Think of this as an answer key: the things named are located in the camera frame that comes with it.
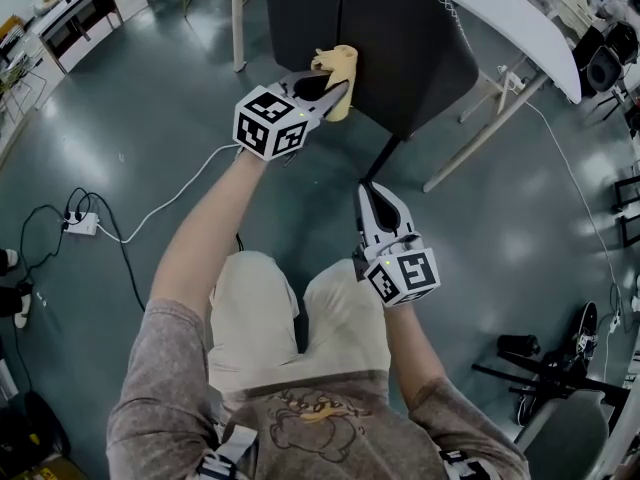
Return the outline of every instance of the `shoe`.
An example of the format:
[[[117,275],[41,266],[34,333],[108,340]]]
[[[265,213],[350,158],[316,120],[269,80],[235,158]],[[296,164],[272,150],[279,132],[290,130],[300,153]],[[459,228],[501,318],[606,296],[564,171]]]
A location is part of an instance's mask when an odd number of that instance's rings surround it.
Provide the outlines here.
[[[24,329],[27,325],[27,319],[29,318],[29,311],[31,310],[33,285],[30,283],[20,283],[17,288],[22,299],[22,311],[13,315],[13,321],[18,329]]]
[[[18,256],[18,253],[13,249],[6,249],[4,252],[7,253],[7,267],[10,269],[14,268],[18,264],[20,256]]]
[[[6,276],[18,264],[19,258],[13,249],[0,249],[0,276]]]

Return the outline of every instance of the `power strip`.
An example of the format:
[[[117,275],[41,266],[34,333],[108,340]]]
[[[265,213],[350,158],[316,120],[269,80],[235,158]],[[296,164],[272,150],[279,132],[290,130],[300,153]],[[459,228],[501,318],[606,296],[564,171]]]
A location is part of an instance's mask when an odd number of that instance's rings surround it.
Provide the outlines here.
[[[82,219],[80,222],[76,220],[75,215],[72,213],[71,217],[67,219],[69,227],[64,230],[65,233],[71,233],[72,235],[88,235],[95,236],[98,230],[98,218],[97,213],[80,212]]]

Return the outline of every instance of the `person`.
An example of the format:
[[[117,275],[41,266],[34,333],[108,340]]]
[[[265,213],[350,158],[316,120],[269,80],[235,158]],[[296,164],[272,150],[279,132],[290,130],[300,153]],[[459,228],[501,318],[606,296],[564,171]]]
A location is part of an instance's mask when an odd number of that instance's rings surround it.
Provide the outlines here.
[[[0,249],[0,277],[6,276],[14,270],[20,256],[13,249]],[[31,283],[23,280],[15,288],[0,286],[0,317],[12,316],[14,325],[22,329],[27,325],[29,310],[31,309]]]
[[[243,151],[164,253],[109,418],[111,478],[529,478],[523,455],[447,379],[412,305],[383,310],[350,261],[309,284],[298,353],[284,274],[261,253],[229,256],[266,168]],[[391,359],[408,418],[388,405]]]

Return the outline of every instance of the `white table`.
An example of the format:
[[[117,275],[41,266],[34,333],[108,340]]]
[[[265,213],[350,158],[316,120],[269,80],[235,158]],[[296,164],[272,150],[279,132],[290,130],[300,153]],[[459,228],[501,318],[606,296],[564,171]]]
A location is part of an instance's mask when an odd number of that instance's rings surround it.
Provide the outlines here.
[[[84,27],[80,23],[78,16],[82,13],[83,16],[88,16],[89,23],[94,23],[103,17],[106,17],[109,21],[109,25],[113,29],[113,24],[109,19],[109,13],[114,12],[118,17],[121,25],[124,25],[118,6],[115,0],[100,0],[101,4],[93,6],[93,14],[90,14],[91,6],[96,0],[71,0],[67,3],[62,0],[56,5],[49,13],[44,16],[38,23],[36,23],[31,31],[40,39],[45,49],[49,52],[55,63],[58,65],[63,73],[67,73],[67,70],[60,63],[60,55],[68,49],[70,45],[65,44],[63,48],[57,48],[52,39],[63,27],[74,27],[78,29],[78,32],[89,41],[89,35],[84,30]]]
[[[526,88],[425,183],[428,192],[493,135],[549,78],[574,103],[581,99],[578,69],[560,30],[527,0],[452,0],[505,36],[542,70]]]
[[[237,73],[244,61],[243,0],[231,0],[231,28],[233,32],[233,70]]]

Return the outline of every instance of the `gray floor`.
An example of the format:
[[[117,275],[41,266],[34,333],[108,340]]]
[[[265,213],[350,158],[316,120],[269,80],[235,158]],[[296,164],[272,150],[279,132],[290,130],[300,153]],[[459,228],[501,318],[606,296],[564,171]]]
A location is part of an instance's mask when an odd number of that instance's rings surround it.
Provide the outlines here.
[[[29,123],[0,172],[3,247],[17,247],[21,223],[34,206],[62,207],[77,185],[101,193],[128,235],[213,149],[230,142],[235,103],[284,70],[271,57],[264,0],[251,0],[249,64],[239,75],[232,71],[229,9],[230,0],[194,0],[185,21],[180,0],[162,0],[156,12],[143,10],[75,67]],[[497,64],[514,57],[504,38],[460,14],[486,71],[494,73]],[[472,98],[416,133],[379,181],[409,205],[436,253],[443,285],[417,304],[425,331],[457,386],[515,435],[515,395],[507,393],[506,383],[472,373],[471,363],[498,364],[494,343],[503,333],[535,334],[543,349],[555,347],[586,301],[594,300],[600,315],[609,312],[611,279],[562,160],[529,108],[436,190],[421,192],[421,184],[487,118],[488,108],[465,125],[457,123]],[[628,308],[636,249],[621,249],[608,212],[611,183],[630,175],[634,158],[622,115],[600,124],[603,114],[590,113],[593,103],[576,108],[550,86],[532,102],[546,114],[583,187],[612,251]],[[384,130],[354,111],[346,121],[314,132],[289,167],[270,167],[241,234],[247,248],[277,259],[299,293],[355,247],[354,183],[386,139]],[[177,225],[231,156],[222,153],[129,246],[143,293]],[[40,257],[56,236],[54,218],[40,216],[27,231],[27,255]],[[35,300],[29,326],[20,332],[24,358],[35,388],[69,433],[73,457],[91,478],[107,478],[106,420],[141,318],[120,251],[103,235],[70,236],[59,257],[35,277],[47,304]],[[609,381],[621,382],[634,334],[618,331],[611,338]],[[0,322],[0,336],[24,389],[7,320]],[[603,340],[591,367],[595,377],[602,375],[604,348]],[[401,407],[395,389],[393,404]]]

